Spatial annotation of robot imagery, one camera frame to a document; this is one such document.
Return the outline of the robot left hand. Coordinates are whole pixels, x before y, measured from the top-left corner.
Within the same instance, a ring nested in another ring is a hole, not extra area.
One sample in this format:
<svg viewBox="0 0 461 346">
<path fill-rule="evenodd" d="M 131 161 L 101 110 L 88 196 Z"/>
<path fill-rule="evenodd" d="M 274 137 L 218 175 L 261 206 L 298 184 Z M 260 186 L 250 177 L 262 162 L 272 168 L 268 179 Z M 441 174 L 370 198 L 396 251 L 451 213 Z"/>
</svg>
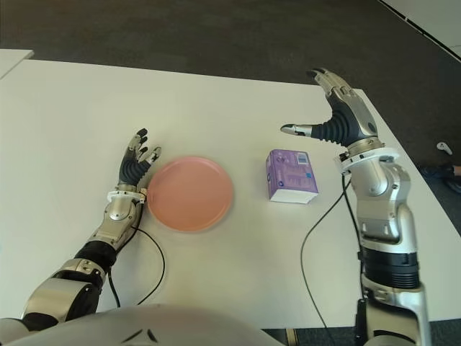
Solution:
<svg viewBox="0 0 461 346">
<path fill-rule="evenodd" d="M 120 163 L 118 184 L 137 187 L 153 163 L 161 156 L 161 147 L 145 146 L 148 130 L 141 128 L 129 141 Z"/>
</svg>

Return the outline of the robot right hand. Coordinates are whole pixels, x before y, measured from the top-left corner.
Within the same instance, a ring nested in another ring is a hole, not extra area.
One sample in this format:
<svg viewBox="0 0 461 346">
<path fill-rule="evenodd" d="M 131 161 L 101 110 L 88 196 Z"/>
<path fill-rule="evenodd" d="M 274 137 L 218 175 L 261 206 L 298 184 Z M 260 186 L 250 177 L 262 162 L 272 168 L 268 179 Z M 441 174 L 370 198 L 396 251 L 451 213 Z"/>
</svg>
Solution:
<svg viewBox="0 0 461 346">
<path fill-rule="evenodd" d="M 285 124 L 280 130 L 294 136 L 315 138 L 348 147 L 377 136 L 377 126 L 363 99 L 340 76 L 324 68 L 307 72 L 324 90 L 331 118 L 316 125 Z"/>
</svg>

